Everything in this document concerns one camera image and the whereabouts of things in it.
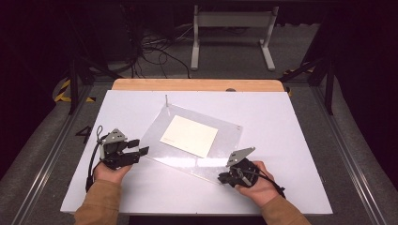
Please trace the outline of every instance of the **white metal frame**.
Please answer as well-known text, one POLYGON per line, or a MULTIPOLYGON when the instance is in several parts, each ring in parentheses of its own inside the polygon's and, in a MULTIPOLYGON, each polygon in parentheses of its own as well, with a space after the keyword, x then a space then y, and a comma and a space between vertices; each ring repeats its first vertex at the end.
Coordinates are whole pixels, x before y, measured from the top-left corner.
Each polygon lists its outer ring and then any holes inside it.
POLYGON ((198 69, 199 62, 199 27, 266 27, 267 34, 264 39, 260 39, 261 50, 268 66, 268 70, 275 70, 271 54, 268 49, 272 29, 274 27, 278 14, 278 7, 272 11, 262 12, 199 12, 198 6, 195 6, 193 12, 193 48, 191 69, 198 69))

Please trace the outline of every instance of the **wooden edge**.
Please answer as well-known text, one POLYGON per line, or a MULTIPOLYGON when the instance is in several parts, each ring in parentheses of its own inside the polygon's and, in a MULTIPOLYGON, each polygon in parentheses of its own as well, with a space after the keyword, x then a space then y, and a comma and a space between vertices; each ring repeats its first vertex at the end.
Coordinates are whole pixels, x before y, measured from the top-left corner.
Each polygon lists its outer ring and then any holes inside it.
POLYGON ((284 92, 277 80, 117 79, 112 90, 284 92))

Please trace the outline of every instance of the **metal rail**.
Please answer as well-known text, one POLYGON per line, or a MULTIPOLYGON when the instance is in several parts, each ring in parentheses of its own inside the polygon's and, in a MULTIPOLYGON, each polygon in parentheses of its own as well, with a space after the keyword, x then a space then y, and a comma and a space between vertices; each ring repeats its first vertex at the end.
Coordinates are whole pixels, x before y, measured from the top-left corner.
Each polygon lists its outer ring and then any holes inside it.
POLYGON ((363 174, 360 166, 357 161, 351 154, 351 151, 344 140, 341 130, 332 115, 329 115, 328 110, 324 106, 324 97, 322 95, 319 87, 311 87, 316 103, 322 110, 322 113, 325 115, 327 119, 330 129, 333 132, 333 135, 336 139, 336 142, 339 145, 339 153, 342 157, 344 165, 347 168, 347 171, 352 179, 352 182, 360 195, 360 199, 365 207, 366 212, 369 215, 370 220, 373 224, 387 224, 386 220, 383 218, 383 215, 380 212, 377 203, 375 202, 375 198, 372 195, 372 191, 369 187, 369 184, 366 180, 365 175, 363 174))
POLYGON ((75 109, 75 112, 71 115, 68 115, 68 118, 65 121, 63 127, 61 128, 61 131, 58 137, 56 138, 55 143, 49 155, 47 156, 43 165, 41 166, 41 169, 38 172, 38 175, 36 176, 32 187, 29 189, 29 192, 27 193, 20 209, 18 210, 17 215, 12 221, 11 223, 12 225, 24 224, 26 220, 29 218, 30 214, 32 213, 33 208, 35 207, 38 198, 40 197, 40 194, 44 189, 44 187, 46 186, 46 183, 53 171, 55 163, 58 160, 59 155, 61 154, 62 147, 65 143, 65 139, 69 134, 70 128, 72 127, 73 122, 75 121, 77 115, 79 114, 80 109, 84 105, 85 99, 88 97, 90 91, 91 91, 91 85, 85 85, 83 87, 83 90, 79 96, 79 104, 75 109))

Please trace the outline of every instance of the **dark curtain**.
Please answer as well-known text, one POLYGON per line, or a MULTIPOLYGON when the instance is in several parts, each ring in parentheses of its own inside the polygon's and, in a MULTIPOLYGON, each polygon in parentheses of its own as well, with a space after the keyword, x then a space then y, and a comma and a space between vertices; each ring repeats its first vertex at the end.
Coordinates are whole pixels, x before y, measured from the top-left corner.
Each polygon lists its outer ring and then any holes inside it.
POLYGON ((358 5, 352 14, 336 76, 366 142, 398 188, 398 16, 392 4, 381 3, 358 5))
POLYGON ((54 107, 53 90, 67 60, 47 11, 34 1, 0 7, 0 177, 54 107))

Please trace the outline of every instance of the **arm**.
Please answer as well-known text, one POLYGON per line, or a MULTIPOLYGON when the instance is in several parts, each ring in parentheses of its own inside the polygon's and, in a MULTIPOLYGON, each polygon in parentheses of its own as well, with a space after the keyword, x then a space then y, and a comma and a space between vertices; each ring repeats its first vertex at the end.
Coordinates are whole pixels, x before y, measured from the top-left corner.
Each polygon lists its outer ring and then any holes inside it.
MULTIPOLYGON (((253 162, 267 177, 274 180, 261 161, 253 162)), ((249 197, 261 208, 261 214, 268 225, 274 224, 310 224, 300 211, 288 200, 278 194, 267 180, 259 178, 253 187, 236 186, 240 194, 249 197)))
POLYGON ((113 171, 102 162, 95 168, 95 182, 82 206, 76 211, 75 224, 116 224, 119 212, 121 182, 131 166, 113 171))

